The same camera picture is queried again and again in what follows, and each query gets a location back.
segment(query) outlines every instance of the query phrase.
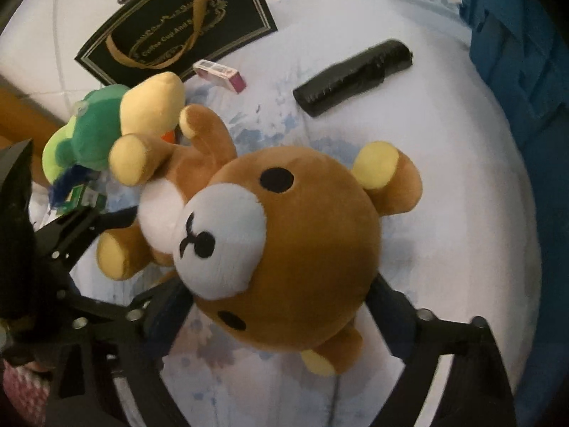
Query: black cylindrical object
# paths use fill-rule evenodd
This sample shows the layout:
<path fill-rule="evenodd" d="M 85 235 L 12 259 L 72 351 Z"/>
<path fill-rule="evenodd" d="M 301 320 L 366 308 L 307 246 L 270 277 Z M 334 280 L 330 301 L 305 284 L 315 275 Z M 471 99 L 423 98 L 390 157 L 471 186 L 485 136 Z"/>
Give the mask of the black cylindrical object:
<path fill-rule="evenodd" d="M 413 64 L 413 54 L 399 40 L 389 39 L 339 64 L 333 64 L 292 95 L 312 117 L 326 112 L 355 94 L 377 87 L 388 75 Z"/>

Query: wooden furniture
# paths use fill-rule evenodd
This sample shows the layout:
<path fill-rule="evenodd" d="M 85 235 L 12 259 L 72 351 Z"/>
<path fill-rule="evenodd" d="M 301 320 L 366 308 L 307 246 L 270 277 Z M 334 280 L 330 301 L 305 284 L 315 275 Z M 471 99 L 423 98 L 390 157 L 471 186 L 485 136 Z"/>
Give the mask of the wooden furniture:
<path fill-rule="evenodd" d="M 54 121 L 0 88 L 0 148 L 26 139 L 33 140 L 32 177 L 49 186 L 42 169 L 42 152 L 48 139 L 60 127 Z"/>

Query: black eye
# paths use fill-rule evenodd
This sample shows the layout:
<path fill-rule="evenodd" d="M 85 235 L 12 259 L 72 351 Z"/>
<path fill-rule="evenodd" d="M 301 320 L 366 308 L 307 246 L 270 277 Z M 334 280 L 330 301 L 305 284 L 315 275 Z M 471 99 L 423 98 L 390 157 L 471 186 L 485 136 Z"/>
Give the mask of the black eye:
<path fill-rule="evenodd" d="M 200 258 L 210 258 L 215 250 L 215 238 L 207 231 L 202 231 L 196 236 L 193 243 L 193 251 Z"/>
<path fill-rule="evenodd" d="M 294 182 L 294 175 L 285 168 L 274 167 L 261 173 L 259 182 L 267 191 L 281 193 L 290 189 Z"/>
<path fill-rule="evenodd" d="M 236 331 L 244 331 L 247 329 L 245 321 L 230 311 L 220 311 L 217 313 L 217 316 L 219 316 L 219 319 L 221 319 L 221 321 L 223 321 L 231 329 L 235 329 Z"/>

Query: bear ear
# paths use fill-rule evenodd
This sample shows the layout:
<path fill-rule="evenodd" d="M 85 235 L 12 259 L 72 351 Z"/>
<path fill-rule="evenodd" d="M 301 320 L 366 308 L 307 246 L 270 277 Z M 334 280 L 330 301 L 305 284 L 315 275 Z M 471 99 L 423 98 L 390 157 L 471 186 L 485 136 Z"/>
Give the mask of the bear ear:
<path fill-rule="evenodd" d="M 363 147 L 354 162 L 352 175 L 380 216 L 412 210 L 423 194 L 419 171 L 411 159 L 385 141 Z"/>
<path fill-rule="evenodd" d="M 55 148 L 55 162 L 62 168 L 71 167 L 76 163 L 75 153 L 70 139 L 64 139 Z"/>

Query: black gift bag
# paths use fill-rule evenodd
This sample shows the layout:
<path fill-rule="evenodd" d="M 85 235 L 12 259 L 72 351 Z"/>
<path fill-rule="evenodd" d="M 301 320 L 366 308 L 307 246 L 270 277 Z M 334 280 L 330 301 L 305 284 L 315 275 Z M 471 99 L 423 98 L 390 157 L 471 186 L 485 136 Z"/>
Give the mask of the black gift bag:
<path fill-rule="evenodd" d="M 76 61 L 104 85 L 133 87 L 160 72 L 182 80 L 277 27 L 265 0 L 129 0 Z"/>

